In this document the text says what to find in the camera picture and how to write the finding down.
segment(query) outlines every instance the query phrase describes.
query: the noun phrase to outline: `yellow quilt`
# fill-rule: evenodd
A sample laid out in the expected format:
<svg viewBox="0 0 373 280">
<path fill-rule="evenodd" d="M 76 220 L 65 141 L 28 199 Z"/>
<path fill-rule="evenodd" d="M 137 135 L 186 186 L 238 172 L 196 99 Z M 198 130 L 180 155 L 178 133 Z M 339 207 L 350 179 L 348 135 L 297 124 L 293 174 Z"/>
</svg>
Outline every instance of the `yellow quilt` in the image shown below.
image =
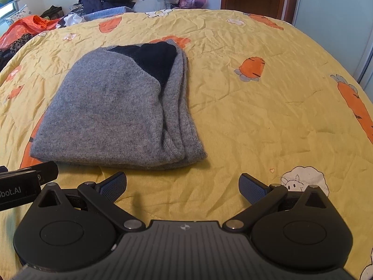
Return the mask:
<svg viewBox="0 0 373 280">
<path fill-rule="evenodd" d="M 373 247 L 373 105 L 331 55 L 286 22 L 228 10 L 167 10 L 41 33 L 0 75 L 0 165 L 37 163 L 28 155 L 30 137 L 80 57 L 102 46 L 168 38 L 188 56 L 189 109 L 208 158 L 172 171 L 123 169 L 128 186 L 116 204 L 146 223 L 223 222 L 249 205 L 238 191 L 243 172 L 290 190 L 318 184 L 353 233 L 346 269 L 359 278 Z M 117 171 L 59 165 L 57 182 L 76 188 Z M 28 207 L 0 212 L 4 280 L 21 268 L 12 238 Z"/>
</svg>

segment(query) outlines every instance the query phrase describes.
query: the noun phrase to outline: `window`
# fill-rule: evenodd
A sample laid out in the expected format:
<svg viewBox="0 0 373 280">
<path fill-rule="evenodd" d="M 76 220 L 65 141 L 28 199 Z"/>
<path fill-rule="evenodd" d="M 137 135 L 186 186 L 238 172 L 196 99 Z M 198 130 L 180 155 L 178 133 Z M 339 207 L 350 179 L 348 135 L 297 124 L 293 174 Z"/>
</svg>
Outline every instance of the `window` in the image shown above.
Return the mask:
<svg viewBox="0 0 373 280">
<path fill-rule="evenodd" d="M 8 18 L 12 13 L 17 11 L 16 2 L 9 3 L 0 8 L 0 20 Z"/>
</svg>

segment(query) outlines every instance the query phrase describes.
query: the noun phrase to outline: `yellow bedsheet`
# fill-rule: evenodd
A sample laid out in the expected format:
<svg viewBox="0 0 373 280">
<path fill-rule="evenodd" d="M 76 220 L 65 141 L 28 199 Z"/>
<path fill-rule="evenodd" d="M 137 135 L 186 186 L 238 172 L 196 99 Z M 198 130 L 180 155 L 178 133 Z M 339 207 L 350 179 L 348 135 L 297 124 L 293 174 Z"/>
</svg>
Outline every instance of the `yellow bedsheet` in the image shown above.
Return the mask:
<svg viewBox="0 0 373 280">
<path fill-rule="evenodd" d="M 169 10 L 42 33 L 0 75 L 0 165 L 15 170 L 22 160 L 33 162 L 27 150 L 33 129 L 80 57 L 101 46 L 165 38 L 188 56 L 189 109 L 208 158 L 172 171 L 123 169 L 128 187 L 117 205 L 146 223 L 223 222 L 248 206 L 238 191 L 243 172 L 292 190 L 318 184 L 353 233 L 346 269 L 359 278 L 373 247 L 373 105 L 335 59 L 286 22 L 237 11 Z M 75 188 L 117 171 L 59 165 L 57 182 Z M 12 237 L 28 207 L 0 212 L 4 280 L 21 267 Z"/>
</svg>

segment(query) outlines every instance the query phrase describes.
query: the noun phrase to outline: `bedspread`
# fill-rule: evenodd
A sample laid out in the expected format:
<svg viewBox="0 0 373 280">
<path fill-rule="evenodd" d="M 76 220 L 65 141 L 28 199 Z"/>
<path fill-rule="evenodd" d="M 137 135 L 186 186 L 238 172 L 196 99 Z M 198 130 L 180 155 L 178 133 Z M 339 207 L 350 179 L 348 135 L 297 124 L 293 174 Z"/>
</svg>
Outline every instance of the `bedspread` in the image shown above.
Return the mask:
<svg viewBox="0 0 373 280">
<path fill-rule="evenodd" d="M 0 165 L 15 170 L 38 162 L 29 156 L 33 137 L 75 61 L 98 47 L 166 39 L 188 57 L 188 105 L 207 159 L 154 172 L 59 164 L 61 188 L 121 170 L 128 186 L 116 204 L 145 223 L 223 222 L 249 205 L 238 191 L 243 172 L 289 190 L 318 184 L 352 231 L 346 269 L 359 278 L 372 263 L 373 104 L 330 54 L 283 21 L 165 10 L 39 34 L 0 75 Z M 0 212 L 4 280 L 21 268 L 12 237 L 28 207 Z M 363 277 L 369 273 L 371 266 Z"/>
</svg>

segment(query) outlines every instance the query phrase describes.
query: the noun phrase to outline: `silver screw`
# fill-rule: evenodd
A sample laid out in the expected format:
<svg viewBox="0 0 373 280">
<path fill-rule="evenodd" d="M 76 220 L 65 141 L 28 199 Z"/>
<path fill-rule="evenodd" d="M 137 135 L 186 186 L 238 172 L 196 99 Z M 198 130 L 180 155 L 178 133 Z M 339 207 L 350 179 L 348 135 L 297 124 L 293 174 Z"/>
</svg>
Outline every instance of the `silver screw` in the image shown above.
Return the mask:
<svg viewBox="0 0 373 280">
<path fill-rule="evenodd" d="M 137 230 L 142 226 L 142 222 L 140 220 L 131 219 L 124 222 L 123 225 L 129 230 Z"/>
<path fill-rule="evenodd" d="M 233 220 L 229 220 L 229 221 L 225 222 L 225 225 L 232 230 L 238 230 L 238 229 L 244 227 L 245 224 L 240 220 L 233 219 Z"/>
</svg>

